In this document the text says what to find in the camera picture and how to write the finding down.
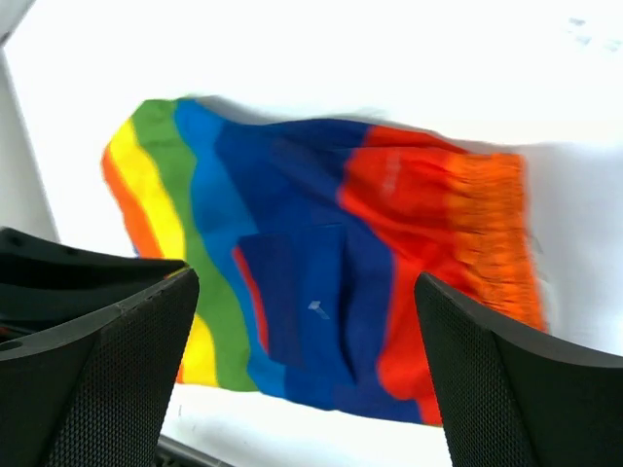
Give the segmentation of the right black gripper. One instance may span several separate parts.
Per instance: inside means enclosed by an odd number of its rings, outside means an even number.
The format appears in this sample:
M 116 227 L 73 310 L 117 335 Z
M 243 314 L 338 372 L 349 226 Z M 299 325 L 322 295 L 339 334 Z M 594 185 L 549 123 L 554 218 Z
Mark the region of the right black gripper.
M 1 229 L 2 465 L 151 465 L 199 295 L 186 267 Z

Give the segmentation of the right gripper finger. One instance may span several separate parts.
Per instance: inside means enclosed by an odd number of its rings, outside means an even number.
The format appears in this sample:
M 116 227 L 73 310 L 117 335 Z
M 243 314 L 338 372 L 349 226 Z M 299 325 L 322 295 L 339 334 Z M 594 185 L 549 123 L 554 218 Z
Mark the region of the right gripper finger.
M 621 356 L 547 335 L 428 273 L 414 295 L 453 465 L 621 466 Z

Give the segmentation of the rainbow striped shorts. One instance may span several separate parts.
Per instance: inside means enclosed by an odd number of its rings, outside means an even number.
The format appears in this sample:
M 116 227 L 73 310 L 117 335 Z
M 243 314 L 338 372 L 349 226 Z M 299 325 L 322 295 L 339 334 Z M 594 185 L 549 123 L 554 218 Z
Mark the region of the rainbow striped shorts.
M 546 329 L 519 155 L 175 99 L 143 102 L 101 167 L 137 254 L 199 276 L 180 383 L 437 425 L 421 273 Z

